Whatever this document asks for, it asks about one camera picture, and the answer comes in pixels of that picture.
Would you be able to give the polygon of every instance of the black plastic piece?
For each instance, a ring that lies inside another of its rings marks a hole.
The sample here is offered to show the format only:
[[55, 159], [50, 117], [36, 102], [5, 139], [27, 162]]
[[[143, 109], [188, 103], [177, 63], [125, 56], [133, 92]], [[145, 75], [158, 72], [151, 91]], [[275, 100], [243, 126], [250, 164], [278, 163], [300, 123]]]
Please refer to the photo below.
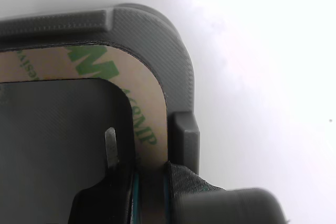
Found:
[[174, 224], [286, 224], [275, 197], [262, 189], [184, 195], [175, 208]]
[[174, 113], [171, 130], [169, 160], [199, 174], [200, 131], [194, 114], [192, 112]]
[[132, 212], [134, 166], [118, 166], [73, 200], [68, 224], [128, 224]]

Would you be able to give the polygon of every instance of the green 3m logo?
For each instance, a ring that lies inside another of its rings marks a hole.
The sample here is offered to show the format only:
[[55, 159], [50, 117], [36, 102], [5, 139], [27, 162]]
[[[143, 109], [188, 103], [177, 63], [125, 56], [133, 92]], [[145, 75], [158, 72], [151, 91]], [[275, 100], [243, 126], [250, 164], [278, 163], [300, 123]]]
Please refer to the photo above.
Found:
[[76, 66], [76, 70], [80, 75], [95, 73], [91, 77], [109, 80], [119, 74], [113, 61], [94, 64], [96, 60], [107, 52], [105, 46], [73, 46], [67, 47], [67, 49], [71, 51], [68, 53], [68, 56], [72, 62], [86, 56], [86, 58]]

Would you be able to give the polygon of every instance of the gray plastic frame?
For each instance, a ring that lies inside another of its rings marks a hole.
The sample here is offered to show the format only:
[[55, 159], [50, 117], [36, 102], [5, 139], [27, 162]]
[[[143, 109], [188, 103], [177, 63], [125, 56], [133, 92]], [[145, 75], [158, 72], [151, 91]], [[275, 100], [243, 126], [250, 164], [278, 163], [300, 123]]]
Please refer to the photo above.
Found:
[[0, 52], [70, 45], [119, 48], [152, 71], [166, 100], [169, 160], [198, 174], [194, 72], [172, 23], [156, 10], [136, 4], [0, 22]]

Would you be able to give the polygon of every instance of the black fabric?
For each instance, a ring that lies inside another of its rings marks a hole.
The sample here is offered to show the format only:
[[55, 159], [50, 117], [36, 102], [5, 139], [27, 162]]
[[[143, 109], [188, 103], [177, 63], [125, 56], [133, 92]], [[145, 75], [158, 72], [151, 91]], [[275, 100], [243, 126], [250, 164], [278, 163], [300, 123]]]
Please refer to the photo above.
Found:
[[166, 168], [168, 171], [170, 200], [174, 200], [183, 194], [223, 190], [220, 187], [209, 184], [183, 165], [174, 165], [167, 162]]

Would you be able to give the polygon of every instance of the white background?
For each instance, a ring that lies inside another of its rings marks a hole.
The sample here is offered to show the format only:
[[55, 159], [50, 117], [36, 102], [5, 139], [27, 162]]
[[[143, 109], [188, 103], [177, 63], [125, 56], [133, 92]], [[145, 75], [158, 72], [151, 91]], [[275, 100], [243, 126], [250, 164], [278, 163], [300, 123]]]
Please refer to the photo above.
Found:
[[192, 57], [201, 176], [262, 187], [291, 223], [336, 223], [335, 0], [0, 0], [0, 17], [133, 2]]

